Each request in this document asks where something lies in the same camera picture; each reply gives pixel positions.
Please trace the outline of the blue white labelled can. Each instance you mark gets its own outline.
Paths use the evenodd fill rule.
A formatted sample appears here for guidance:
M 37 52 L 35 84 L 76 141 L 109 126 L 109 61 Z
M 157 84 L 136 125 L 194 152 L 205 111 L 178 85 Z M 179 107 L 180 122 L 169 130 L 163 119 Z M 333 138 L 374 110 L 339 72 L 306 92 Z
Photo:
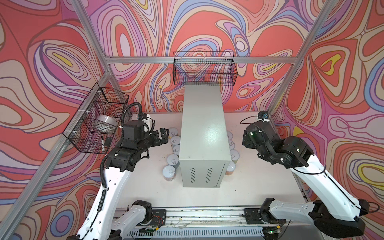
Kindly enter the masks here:
M 167 165 L 163 168 L 162 174 L 166 181 L 173 181 L 176 178 L 176 169 L 174 166 Z

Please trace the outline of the orange green labelled can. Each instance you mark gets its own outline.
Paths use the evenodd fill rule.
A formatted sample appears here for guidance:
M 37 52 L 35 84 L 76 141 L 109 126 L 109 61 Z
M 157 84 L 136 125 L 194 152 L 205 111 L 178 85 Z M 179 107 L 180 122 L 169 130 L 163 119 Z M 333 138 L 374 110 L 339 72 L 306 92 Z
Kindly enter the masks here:
M 230 164 L 228 165 L 227 169 L 226 169 L 226 175 L 227 176 L 230 176 L 234 173 L 236 169 L 236 164 L 235 162 L 231 161 Z

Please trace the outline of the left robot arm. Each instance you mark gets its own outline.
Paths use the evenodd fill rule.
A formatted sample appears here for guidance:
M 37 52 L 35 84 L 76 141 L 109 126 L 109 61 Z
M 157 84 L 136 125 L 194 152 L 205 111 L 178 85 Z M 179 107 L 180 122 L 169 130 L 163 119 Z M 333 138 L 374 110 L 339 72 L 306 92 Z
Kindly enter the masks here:
M 170 131 L 155 130 L 155 121 L 143 113 L 142 105 L 133 102 L 121 115 L 122 136 L 100 164 L 101 186 L 84 223 L 69 240 L 123 240 L 139 224 L 149 224 L 152 205 L 135 201 L 125 214 L 114 220 L 117 204 L 136 164 L 148 159 L 149 149 L 169 142 Z

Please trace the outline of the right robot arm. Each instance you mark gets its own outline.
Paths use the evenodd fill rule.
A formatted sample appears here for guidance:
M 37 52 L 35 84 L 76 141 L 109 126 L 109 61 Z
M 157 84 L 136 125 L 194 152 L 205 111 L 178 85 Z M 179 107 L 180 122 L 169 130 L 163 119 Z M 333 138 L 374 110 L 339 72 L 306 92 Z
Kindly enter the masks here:
M 293 136 L 281 139 L 270 121 L 258 120 L 246 127 L 243 146 L 257 150 L 258 158 L 271 165 L 290 170 L 319 198 L 304 204 L 267 198 L 258 210 L 263 222 L 293 220 L 312 224 L 335 239 L 364 234 L 366 224 L 361 217 L 368 214 L 370 204 L 345 190 L 304 140 Z

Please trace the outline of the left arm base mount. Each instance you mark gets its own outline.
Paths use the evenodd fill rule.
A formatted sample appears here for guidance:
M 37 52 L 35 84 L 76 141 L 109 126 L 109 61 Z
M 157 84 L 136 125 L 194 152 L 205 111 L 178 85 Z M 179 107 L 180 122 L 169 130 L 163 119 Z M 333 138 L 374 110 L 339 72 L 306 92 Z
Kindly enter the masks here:
M 149 226 L 161 227 L 166 223 L 167 210 L 166 209 L 155 209 L 152 210 L 152 218 L 149 222 Z

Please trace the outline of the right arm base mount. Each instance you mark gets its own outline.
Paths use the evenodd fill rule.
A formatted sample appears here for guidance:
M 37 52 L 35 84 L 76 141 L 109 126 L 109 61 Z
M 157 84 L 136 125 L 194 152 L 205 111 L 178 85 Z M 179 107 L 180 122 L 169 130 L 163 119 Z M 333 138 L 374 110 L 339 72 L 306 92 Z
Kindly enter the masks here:
M 285 219 L 276 219 L 268 210 L 260 208 L 245 208 L 243 217 L 245 217 L 248 225 L 256 224 L 277 224 L 285 225 L 287 221 Z

